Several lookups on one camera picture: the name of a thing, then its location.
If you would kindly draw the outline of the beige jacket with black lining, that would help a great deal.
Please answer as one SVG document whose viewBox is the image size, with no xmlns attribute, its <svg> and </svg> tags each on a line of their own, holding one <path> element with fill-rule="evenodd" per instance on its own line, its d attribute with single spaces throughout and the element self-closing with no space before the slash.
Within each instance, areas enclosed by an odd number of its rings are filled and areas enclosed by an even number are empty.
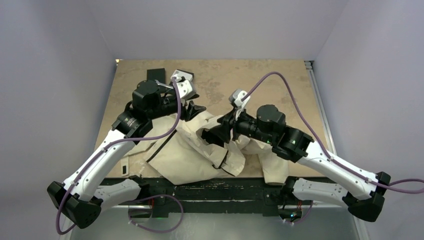
<svg viewBox="0 0 424 240">
<path fill-rule="evenodd" d="M 269 185 L 282 185 L 289 176 L 289 164 L 272 152 L 270 145 L 241 135 L 222 143 L 206 141 L 202 134 L 217 126 L 218 117 L 205 111 L 158 140 L 141 141 L 120 160 L 131 160 L 152 169 L 175 185 L 224 176 L 238 177 L 250 168 L 249 177 L 262 175 Z"/>
</svg>

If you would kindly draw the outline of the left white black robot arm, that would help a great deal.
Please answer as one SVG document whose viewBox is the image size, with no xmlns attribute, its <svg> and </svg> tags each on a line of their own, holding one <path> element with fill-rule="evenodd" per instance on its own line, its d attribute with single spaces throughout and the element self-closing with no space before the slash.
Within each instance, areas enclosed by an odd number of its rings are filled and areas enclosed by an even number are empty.
<svg viewBox="0 0 424 240">
<path fill-rule="evenodd" d="M 138 143 L 152 140 L 153 120 L 176 114 L 175 123 L 190 121 L 205 107 L 193 103 L 198 94 L 192 81 L 173 77 L 170 84 L 141 81 L 131 100 L 118 115 L 101 145 L 71 176 L 53 181 L 47 193 L 57 208 L 57 217 L 66 216 L 74 227 L 90 226 L 105 210 L 124 202 L 138 205 L 149 199 L 148 185 L 138 176 L 101 187 L 112 168 Z"/>
</svg>

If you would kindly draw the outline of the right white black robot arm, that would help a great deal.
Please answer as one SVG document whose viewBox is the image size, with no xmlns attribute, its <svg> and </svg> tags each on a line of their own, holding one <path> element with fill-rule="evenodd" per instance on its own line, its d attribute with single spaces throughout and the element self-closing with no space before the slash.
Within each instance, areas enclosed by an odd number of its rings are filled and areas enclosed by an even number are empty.
<svg viewBox="0 0 424 240">
<path fill-rule="evenodd" d="M 315 182 L 289 177 L 280 196 L 288 204 L 296 200 L 318 201 L 347 208 L 353 216 L 375 222 L 385 202 L 391 177 L 361 169 L 329 152 L 307 133 L 286 124 L 286 116 L 272 104 L 262 105 L 253 117 L 236 110 L 218 118 L 217 125 L 200 132 L 209 144 L 228 146 L 241 136 L 269 144 L 279 158 L 311 168 L 333 181 Z"/>
</svg>

